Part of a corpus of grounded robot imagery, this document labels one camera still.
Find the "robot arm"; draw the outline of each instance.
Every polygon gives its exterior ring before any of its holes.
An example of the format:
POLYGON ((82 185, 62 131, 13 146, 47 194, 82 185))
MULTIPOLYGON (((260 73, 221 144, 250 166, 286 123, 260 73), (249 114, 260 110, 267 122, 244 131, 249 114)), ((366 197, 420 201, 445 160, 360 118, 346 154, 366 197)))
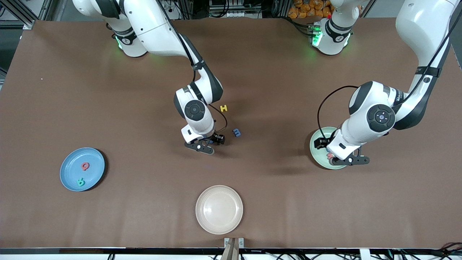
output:
POLYGON ((121 49, 129 56, 146 51, 159 56, 184 56, 199 73, 200 79, 179 89, 174 104, 187 121, 182 129, 185 146, 213 153, 213 149, 188 146, 207 139, 220 144, 224 136, 215 133, 214 120, 207 104, 220 100, 223 87, 212 74, 191 41, 178 33, 157 0, 73 0, 77 9, 87 16, 100 15, 114 31, 121 49))
POLYGON ((404 2, 396 28, 419 59, 411 88, 403 93, 374 81, 361 85, 350 99, 350 118, 327 145, 336 157, 331 164, 352 165, 353 152, 362 145, 387 134, 391 128, 407 129, 421 121, 450 48, 449 21, 458 1, 404 2))
POLYGON ((331 0, 335 7, 332 17, 314 23, 317 30, 311 44, 322 53, 335 55, 348 43, 351 28, 359 17, 358 5, 364 0, 331 0))

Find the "metal frame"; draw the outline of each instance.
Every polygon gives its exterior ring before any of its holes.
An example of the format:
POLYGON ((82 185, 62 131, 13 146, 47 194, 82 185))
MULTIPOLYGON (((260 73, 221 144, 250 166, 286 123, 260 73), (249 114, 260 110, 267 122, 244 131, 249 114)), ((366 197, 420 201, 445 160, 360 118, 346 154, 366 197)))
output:
POLYGON ((20 0, 0 0, 1 5, 7 9, 16 19, 21 21, 24 25, 23 29, 30 30, 34 26, 35 20, 38 16, 34 14, 23 2, 20 0))
POLYGON ((367 3, 366 7, 364 7, 361 17, 366 17, 369 11, 372 9, 374 4, 376 3, 377 0, 370 0, 369 3, 367 3))
POLYGON ((56 0, 44 0, 39 15, 27 7, 21 0, 0 0, 2 6, 13 15, 17 21, 0 20, 0 29, 23 29, 30 30, 35 20, 48 20, 51 15, 51 7, 56 0))

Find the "table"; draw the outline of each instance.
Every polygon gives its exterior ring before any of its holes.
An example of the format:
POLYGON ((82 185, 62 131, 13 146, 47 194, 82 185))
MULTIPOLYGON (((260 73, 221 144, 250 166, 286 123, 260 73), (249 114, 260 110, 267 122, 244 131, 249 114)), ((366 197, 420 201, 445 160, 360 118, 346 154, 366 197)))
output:
MULTIPOLYGON (((0 247, 215 247, 244 237, 247 247, 438 248, 462 239, 462 73, 452 50, 422 122, 365 145, 370 164, 331 171, 308 148, 322 99, 370 80, 409 88, 417 58, 394 19, 359 19, 336 56, 282 19, 174 25, 224 86, 215 105, 228 107, 227 145, 213 156, 183 146, 172 99, 192 77, 184 57, 127 57, 102 22, 37 21, 0 92, 0 247), (109 169, 98 187, 71 192, 59 169, 80 147, 102 150, 109 169), (244 203, 226 235, 204 231, 194 211, 218 184, 244 203)), ((348 117, 351 93, 325 103, 323 126, 348 117)))

